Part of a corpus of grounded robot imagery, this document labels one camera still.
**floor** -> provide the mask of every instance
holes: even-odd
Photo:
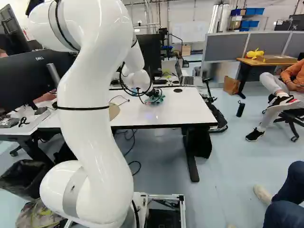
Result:
[[[266,89],[245,87],[246,107],[241,118],[235,116],[238,96],[219,88],[211,92],[218,97],[214,105],[228,120],[229,129],[211,135],[213,150],[208,160],[196,158],[200,182],[190,181],[179,129],[138,130],[135,146],[126,157],[128,162],[142,164],[134,176],[135,191],[184,194],[189,228],[224,228],[228,223],[237,228],[260,228],[266,208],[253,194],[252,186],[263,184],[273,194],[280,188],[288,166],[304,158],[304,129],[296,127],[302,137],[296,143],[290,141],[292,133],[285,123],[272,125],[259,141],[247,142],[245,135],[260,122],[267,104]],[[116,140],[123,153],[132,145],[122,134]],[[41,148],[52,156],[62,143],[56,136]],[[28,158],[22,151],[19,157],[11,157],[9,151],[15,147],[10,142],[0,143],[0,174],[13,162]],[[130,168],[135,171],[136,164]],[[0,201],[1,224],[13,228],[25,201],[3,190]]]

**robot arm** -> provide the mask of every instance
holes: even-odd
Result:
[[[47,173],[41,199],[86,227],[118,228],[130,212],[133,177],[112,135],[109,85],[123,61],[132,77],[146,82],[148,76],[127,9],[120,0],[57,0],[35,7],[29,21],[31,33],[45,47],[80,50],[57,88],[58,106],[74,109],[59,109],[58,115],[78,161],[60,163]],[[79,110],[96,107],[103,109]]]

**black sneaker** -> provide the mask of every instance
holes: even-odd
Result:
[[[259,132],[257,128],[255,128],[252,133],[246,136],[246,139],[250,142],[255,142],[258,140],[259,137],[262,137],[264,134],[265,132]]]
[[[270,106],[268,106],[267,109],[274,109],[278,108],[280,109],[280,106],[288,106],[288,105],[294,105],[298,103],[300,100],[295,99],[294,96],[282,96],[274,98],[272,101],[270,101]]]

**person's hand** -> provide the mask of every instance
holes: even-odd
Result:
[[[296,85],[296,91],[299,93],[304,93],[304,86]]]
[[[297,91],[297,89],[298,89],[298,86],[293,82],[288,82],[286,84],[286,86],[287,86],[289,91]]]

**chair wheel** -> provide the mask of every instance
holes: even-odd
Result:
[[[298,141],[298,139],[299,139],[299,138],[297,138],[297,137],[294,136],[294,137],[292,137],[290,140],[293,141],[293,142],[295,143],[296,141]]]

